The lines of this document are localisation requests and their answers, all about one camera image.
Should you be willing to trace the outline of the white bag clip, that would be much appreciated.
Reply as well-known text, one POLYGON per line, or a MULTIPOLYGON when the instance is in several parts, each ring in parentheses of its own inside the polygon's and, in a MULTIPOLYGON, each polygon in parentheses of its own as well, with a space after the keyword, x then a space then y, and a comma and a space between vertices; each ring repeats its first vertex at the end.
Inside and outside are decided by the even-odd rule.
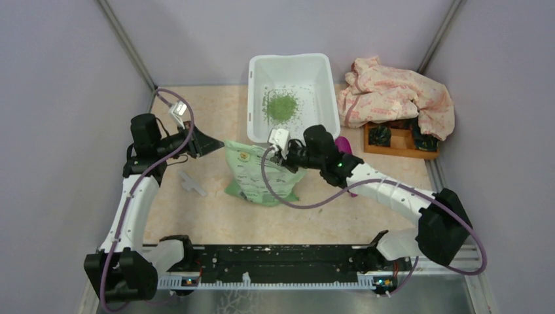
POLYGON ((186 172, 183 170, 179 170, 177 174, 181 178, 181 187, 186 190, 187 192, 195 191, 201 196, 207 196, 207 192, 202 188, 200 184, 198 184, 192 177, 190 177, 186 172))

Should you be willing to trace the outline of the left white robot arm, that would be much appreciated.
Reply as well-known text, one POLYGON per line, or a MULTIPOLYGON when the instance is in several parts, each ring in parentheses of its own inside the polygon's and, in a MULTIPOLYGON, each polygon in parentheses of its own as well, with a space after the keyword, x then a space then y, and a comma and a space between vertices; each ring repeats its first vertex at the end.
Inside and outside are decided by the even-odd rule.
POLYGON ((84 260, 87 277, 104 305, 152 300, 164 273, 200 269, 189 236, 163 237, 152 251, 143 253, 143 234, 168 159, 199 158, 224 147, 190 121, 180 123, 176 134, 163 136, 151 113, 133 117, 130 131, 133 143, 127 150, 115 219, 98 251, 84 260))

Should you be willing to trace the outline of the green cat litter bag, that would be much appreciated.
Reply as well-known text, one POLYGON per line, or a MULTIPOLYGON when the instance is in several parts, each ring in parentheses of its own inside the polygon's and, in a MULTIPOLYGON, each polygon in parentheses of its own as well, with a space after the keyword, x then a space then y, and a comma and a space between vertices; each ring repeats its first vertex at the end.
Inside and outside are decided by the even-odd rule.
MULTIPOLYGON (((261 157, 265 149, 256 145, 246 145, 235 141, 224 142, 226 162, 233 174, 233 180, 225 188, 225 193, 263 206, 277 206, 280 202, 269 192, 262 176, 261 157)), ((264 170, 273 191, 288 202, 299 197, 294 187, 306 175, 305 170, 291 173, 269 159, 264 170)))

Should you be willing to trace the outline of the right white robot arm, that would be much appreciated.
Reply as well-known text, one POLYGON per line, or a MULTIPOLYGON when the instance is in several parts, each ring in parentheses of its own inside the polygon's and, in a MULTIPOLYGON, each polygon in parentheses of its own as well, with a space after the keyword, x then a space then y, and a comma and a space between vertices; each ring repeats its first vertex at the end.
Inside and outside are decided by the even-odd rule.
POLYGON ((368 252, 372 267, 384 270, 394 260, 408 256, 425 256, 442 266, 452 263, 472 228, 454 191, 422 190, 395 180, 363 159, 340 151, 322 125, 309 127, 303 136, 302 140, 292 139, 287 130, 272 130, 268 141, 277 148, 276 160, 282 166, 293 173, 316 169, 329 185, 377 201, 414 225, 380 235, 368 252))

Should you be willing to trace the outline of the purple plastic scoop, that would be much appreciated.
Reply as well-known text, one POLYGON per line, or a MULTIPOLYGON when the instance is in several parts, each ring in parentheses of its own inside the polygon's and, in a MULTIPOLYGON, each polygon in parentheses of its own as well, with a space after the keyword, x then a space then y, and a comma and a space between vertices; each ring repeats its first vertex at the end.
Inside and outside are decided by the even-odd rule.
POLYGON ((337 163, 337 174, 341 179, 341 183, 338 185, 342 190, 349 186, 347 183, 347 178, 351 177, 353 170, 356 166, 362 163, 361 159, 352 155, 351 145, 346 137, 340 136, 335 139, 335 145, 340 153, 342 153, 341 159, 337 163))

